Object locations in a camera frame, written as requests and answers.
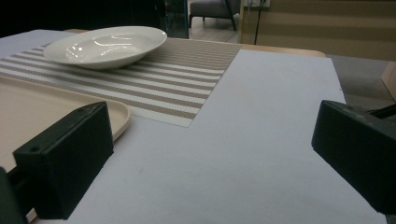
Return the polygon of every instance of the floor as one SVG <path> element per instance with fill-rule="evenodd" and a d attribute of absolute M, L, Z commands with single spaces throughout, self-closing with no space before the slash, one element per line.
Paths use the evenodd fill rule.
<path fill-rule="evenodd" d="M 239 22 L 238 15 L 235 15 L 235 22 Z M 233 30 L 230 20 L 192 19 L 190 39 L 237 43 L 237 37 L 237 31 Z M 342 55 L 326 56 L 332 59 L 347 104 L 365 110 L 395 104 L 381 80 L 381 75 L 389 62 Z M 396 224 L 396 216 L 387 216 L 387 223 Z"/>

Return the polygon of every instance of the black cable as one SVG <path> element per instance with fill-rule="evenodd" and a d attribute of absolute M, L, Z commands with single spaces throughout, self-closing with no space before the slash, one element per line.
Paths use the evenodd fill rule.
<path fill-rule="evenodd" d="M 396 104 L 389 105 L 387 107 L 377 109 L 377 110 L 370 110 L 367 112 L 379 119 L 385 119 L 387 117 L 390 117 L 390 116 L 393 116 L 396 114 Z"/>
<path fill-rule="evenodd" d="M 257 19 L 256 34 L 254 36 L 254 45 L 256 45 L 256 42 L 257 42 L 257 34 L 259 33 L 260 15 L 262 14 L 262 8 L 264 7 L 265 2 L 266 2 L 266 0 L 260 1 L 259 18 Z"/>

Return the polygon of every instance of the chair leg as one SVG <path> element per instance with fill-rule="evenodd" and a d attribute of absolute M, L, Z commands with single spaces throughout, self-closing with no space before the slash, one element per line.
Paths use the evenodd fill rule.
<path fill-rule="evenodd" d="M 233 23 L 233 30 L 236 31 L 236 25 L 235 25 L 235 20 L 233 19 L 233 16 L 231 16 L 231 22 Z"/>
<path fill-rule="evenodd" d="M 191 28 L 191 23 L 192 23 L 192 15 L 190 15 L 190 22 L 189 22 L 189 27 Z"/>

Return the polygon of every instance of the black device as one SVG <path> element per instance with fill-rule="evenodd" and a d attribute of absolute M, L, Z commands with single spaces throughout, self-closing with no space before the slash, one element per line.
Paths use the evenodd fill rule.
<path fill-rule="evenodd" d="M 322 101 L 312 147 L 377 212 L 396 214 L 396 105 L 374 111 Z"/>
<path fill-rule="evenodd" d="M 68 219 L 113 154 L 106 102 L 78 108 L 13 152 L 17 166 L 0 167 L 0 223 Z"/>

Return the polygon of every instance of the plate rim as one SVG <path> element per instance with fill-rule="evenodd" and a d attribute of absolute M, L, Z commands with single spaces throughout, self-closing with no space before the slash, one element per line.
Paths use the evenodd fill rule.
<path fill-rule="evenodd" d="M 90 38 L 90 36 L 94 36 L 94 37 L 100 37 L 103 35 L 103 32 L 107 32 L 110 31 L 112 32 L 113 35 L 115 35 L 116 33 L 119 34 L 123 34 L 125 35 L 126 33 L 129 32 L 131 33 L 131 30 L 136 30 L 136 29 L 148 29 L 148 30 L 152 30 L 155 32 L 158 32 L 158 34 L 160 34 L 159 36 L 162 37 L 162 40 L 157 43 L 156 45 L 138 53 L 138 54 L 134 54 L 131 56 L 126 56 L 126 57 L 120 57 L 120 58 L 115 58 L 115 59 L 110 59 L 110 60 L 104 60 L 104 61 L 99 61 L 99 62 L 73 62 L 73 61 L 68 61 L 68 60 L 58 60 L 57 58 L 54 58 L 51 56 L 50 51 L 51 50 L 65 50 L 62 49 L 61 47 L 59 47 L 59 45 L 64 45 L 64 43 L 66 42 L 70 42 L 73 40 L 77 40 L 77 42 L 82 42 L 85 40 L 88 40 Z M 118 62 L 120 60 L 127 60 L 130 58 L 134 58 L 134 57 L 139 57 L 141 55 L 147 54 L 150 51 L 155 50 L 156 48 L 158 48 L 160 45 L 162 45 L 166 39 L 167 39 L 167 33 L 161 29 L 155 28 L 155 27 L 149 27 L 149 26 L 116 26 L 116 27 L 107 27 L 107 28 L 102 28 L 102 29 L 96 29 L 96 30 L 91 30 L 91 31 L 87 31 L 87 32 L 83 32 L 83 33 L 79 33 L 76 35 L 70 35 L 68 37 L 64 37 L 62 39 L 56 40 L 54 42 L 49 43 L 46 47 L 44 47 L 43 49 L 43 56 L 48 59 L 51 60 L 53 62 L 56 63 L 62 63 L 62 64 L 73 64 L 73 65 L 78 65 L 78 66 L 84 66 L 84 65 L 96 65 L 96 64 L 103 64 L 103 63 L 113 63 L 113 62 Z"/>

